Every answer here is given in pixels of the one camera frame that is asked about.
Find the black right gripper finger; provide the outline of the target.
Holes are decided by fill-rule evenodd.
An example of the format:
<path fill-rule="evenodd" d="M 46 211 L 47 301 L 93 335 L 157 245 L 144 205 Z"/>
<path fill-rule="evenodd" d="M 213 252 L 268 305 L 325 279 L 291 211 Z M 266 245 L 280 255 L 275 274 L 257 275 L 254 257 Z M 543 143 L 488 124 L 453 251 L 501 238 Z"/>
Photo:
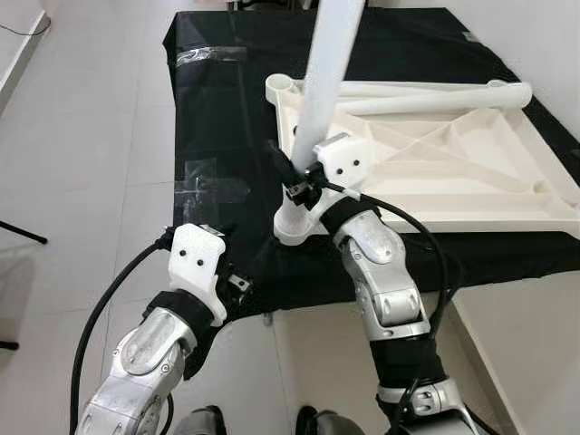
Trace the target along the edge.
<path fill-rule="evenodd" d="M 295 170 L 293 162 L 279 148 L 276 140 L 267 140 L 265 142 L 265 153 L 274 167 L 278 182 L 283 187 L 298 186 L 298 183 L 301 182 L 301 174 L 298 173 L 298 170 Z"/>

